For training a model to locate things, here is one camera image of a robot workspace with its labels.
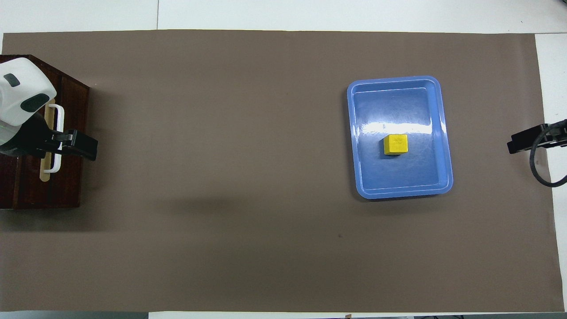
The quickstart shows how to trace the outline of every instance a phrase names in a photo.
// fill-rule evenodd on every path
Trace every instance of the yellow block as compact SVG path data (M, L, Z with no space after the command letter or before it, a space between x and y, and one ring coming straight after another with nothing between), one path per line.
M408 136L406 134L390 134L384 138L384 154L400 155L408 152Z

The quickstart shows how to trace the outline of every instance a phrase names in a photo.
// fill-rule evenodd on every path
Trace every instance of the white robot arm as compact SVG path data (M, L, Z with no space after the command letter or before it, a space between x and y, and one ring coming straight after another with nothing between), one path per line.
M36 113L56 95L30 60L16 58L0 64L0 153L44 158L45 152L51 152L96 159L98 141L74 129L53 131Z

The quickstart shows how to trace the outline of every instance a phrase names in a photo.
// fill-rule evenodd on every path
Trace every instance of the blue plastic tray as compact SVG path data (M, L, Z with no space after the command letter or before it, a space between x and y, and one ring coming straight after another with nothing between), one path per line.
M451 156L437 79L355 81L346 94L354 176L362 197L435 195L451 189ZM408 152L385 155L383 139L389 134L407 134Z

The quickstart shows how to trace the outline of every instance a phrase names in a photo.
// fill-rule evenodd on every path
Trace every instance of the wooden drawer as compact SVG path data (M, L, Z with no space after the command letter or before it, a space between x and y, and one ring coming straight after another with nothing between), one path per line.
M55 102L65 108L65 129L84 132L87 119L88 86L31 55L0 55L0 62L18 57L32 61L45 73L55 89ZM63 156L59 172L42 182L40 159L0 154L0 208L78 207L81 197L83 158Z

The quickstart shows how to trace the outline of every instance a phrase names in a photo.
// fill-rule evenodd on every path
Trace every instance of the white handle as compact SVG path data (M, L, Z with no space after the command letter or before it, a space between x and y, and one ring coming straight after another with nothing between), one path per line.
M59 132L63 132L63 122L65 121L65 110L62 106L57 104L48 104L47 106L57 109L57 128ZM59 150L63 148L63 143L59 145ZM53 155L53 167L49 170L44 170L45 173L57 173L61 168L61 154Z

